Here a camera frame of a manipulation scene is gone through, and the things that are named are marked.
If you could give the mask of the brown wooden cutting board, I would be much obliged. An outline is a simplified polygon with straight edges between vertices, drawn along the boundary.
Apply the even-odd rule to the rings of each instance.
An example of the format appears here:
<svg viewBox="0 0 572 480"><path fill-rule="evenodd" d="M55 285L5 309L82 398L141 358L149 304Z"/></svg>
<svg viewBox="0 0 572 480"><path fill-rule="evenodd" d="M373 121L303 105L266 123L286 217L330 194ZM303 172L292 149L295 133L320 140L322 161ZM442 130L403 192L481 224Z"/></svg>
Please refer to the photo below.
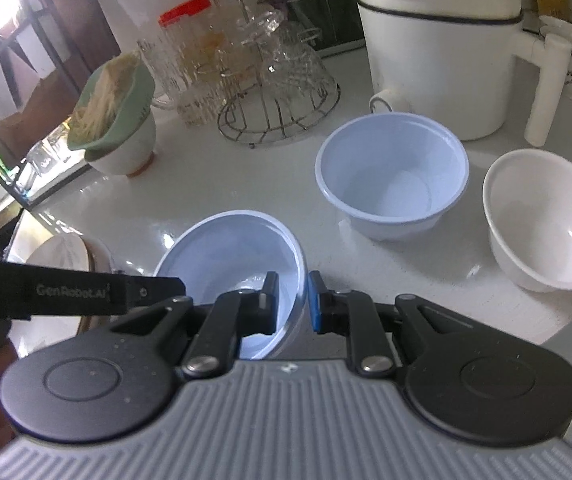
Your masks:
<svg viewBox="0 0 572 480"><path fill-rule="evenodd" d="M88 77L119 53L98 0L0 0L1 69L13 108L0 156L16 166L72 113Z"/></svg>

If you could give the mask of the red-lidded clear jar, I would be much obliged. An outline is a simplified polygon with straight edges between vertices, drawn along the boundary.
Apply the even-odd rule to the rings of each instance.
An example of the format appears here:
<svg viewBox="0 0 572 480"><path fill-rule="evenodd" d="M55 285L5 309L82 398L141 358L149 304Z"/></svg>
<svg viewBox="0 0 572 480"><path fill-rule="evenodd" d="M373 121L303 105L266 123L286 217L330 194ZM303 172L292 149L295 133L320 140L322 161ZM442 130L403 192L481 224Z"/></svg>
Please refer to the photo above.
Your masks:
<svg viewBox="0 0 572 480"><path fill-rule="evenodd" d="M205 125L236 95L230 38L213 0L186 0L158 16L172 54L178 111L189 125Z"/></svg>

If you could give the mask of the white electric cooking pot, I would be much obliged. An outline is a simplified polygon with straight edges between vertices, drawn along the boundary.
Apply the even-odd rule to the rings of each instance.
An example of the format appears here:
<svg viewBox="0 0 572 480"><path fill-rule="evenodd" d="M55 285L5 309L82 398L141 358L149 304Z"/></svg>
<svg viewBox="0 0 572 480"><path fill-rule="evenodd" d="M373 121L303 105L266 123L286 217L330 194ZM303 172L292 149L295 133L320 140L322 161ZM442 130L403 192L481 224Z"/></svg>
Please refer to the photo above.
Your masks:
<svg viewBox="0 0 572 480"><path fill-rule="evenodd" d="M515 63L539 70L525 140L543 146L571 44L522 29L522 0L358 0L373 94L370 110L429 117L460 140L504 125Z"/></svg>

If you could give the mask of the green strainer basket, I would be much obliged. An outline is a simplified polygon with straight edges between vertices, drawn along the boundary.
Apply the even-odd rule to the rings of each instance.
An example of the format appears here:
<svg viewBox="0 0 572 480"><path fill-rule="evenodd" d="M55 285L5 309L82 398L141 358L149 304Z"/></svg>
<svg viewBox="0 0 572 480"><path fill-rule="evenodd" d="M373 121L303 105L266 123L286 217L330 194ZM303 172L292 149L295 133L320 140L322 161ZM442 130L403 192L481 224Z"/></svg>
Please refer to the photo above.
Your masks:
<svg viewBox="0 0 572 480"><path fill-rule="evenodd" d="M104 63L88 78L72 111L67 148L100 153L118 148L144 122L155 88L140 51Z"/></svg>

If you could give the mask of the black metal dish rack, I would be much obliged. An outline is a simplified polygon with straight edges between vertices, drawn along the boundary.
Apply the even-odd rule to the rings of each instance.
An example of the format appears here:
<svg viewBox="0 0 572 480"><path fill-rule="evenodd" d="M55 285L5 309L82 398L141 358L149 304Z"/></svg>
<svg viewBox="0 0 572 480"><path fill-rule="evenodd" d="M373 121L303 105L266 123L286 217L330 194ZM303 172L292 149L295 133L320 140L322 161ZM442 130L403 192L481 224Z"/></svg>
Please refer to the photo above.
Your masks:
<svg viewBox="0 0 572 480"><path fill-rule="evenodd" d="M65 136L92 65L54 0L16 1L0 29L0 187L31 208L85 168Z"/></svg>

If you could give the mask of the light blue plastic bowl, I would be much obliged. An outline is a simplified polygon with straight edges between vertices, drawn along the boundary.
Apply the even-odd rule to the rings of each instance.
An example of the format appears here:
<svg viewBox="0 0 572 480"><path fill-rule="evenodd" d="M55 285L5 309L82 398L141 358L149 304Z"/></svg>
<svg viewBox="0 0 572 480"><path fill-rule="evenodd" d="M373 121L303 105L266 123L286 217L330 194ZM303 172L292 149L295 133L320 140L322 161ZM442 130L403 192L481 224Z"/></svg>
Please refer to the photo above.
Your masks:
<svg viewBox="0 0 572 480"><path fill-rule="evenodd" d="M371 240L432 229L463 196L469 160L445 126L411 113L361 116L335 130L315 159L318 188Z"/></svg>

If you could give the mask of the white leaf-patterned plate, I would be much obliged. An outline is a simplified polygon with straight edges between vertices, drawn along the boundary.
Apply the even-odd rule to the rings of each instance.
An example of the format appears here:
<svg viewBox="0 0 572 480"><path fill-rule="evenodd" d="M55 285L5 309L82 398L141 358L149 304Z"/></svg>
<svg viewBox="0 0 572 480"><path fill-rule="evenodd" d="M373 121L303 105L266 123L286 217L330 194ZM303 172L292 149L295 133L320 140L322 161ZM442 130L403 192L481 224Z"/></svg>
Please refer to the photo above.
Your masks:
<svg viewBox="0 0 572 480"><path fill-rule="evenodd" d="M48 268L114 273L117 270L108 248L99 240L78 234L57 234L25 248L13 242L6 260ZM30 321L14 321L9 332L18 356L57 344L80 333L107 324L110 316L32 316Z"/></svg>

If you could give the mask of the white bowl under strainer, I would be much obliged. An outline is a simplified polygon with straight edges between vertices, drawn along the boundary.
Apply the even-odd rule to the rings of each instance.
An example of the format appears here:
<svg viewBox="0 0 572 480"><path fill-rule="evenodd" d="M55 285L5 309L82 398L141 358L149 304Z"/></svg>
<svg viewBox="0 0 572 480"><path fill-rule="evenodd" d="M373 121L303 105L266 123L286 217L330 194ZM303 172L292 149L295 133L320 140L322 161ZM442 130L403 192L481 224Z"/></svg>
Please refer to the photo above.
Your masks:
<svg viewBox="0 0 572 480"><path fill-rule="evenodd" d="M135 177L155 158L156 124L152 112L118 148L108 152L84 153L84 160L105 176Z"/></svg>

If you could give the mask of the white ceramic bowl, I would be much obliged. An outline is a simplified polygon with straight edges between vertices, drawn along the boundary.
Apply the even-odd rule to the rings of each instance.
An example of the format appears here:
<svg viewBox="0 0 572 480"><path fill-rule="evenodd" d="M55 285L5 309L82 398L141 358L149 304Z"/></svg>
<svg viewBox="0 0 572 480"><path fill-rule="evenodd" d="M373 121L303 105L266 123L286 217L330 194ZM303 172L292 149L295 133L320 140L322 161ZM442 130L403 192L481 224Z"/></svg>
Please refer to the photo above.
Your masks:
<svg viewBox="0 0 572 480"><path fill-rule="evenodd" d="M572 292L572 162L521 148L493 162L482 185L492 254L530 292Z"/></svg>

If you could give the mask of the dry noodle bundle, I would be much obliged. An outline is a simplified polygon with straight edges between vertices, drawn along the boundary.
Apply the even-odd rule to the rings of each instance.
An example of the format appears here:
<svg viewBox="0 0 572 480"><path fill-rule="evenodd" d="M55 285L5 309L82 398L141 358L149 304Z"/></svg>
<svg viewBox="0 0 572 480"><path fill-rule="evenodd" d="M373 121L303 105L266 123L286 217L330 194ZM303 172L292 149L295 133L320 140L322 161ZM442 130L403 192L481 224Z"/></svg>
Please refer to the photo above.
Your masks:
<svg viewBox="0 0 572 480"><path fill-rule="evenodd" d="M140 61L138 53L129 52L103 66L90 99L85 105L77 105L72 113L69 125L74 142L87 144L106 134L132 87Z"/></svg>

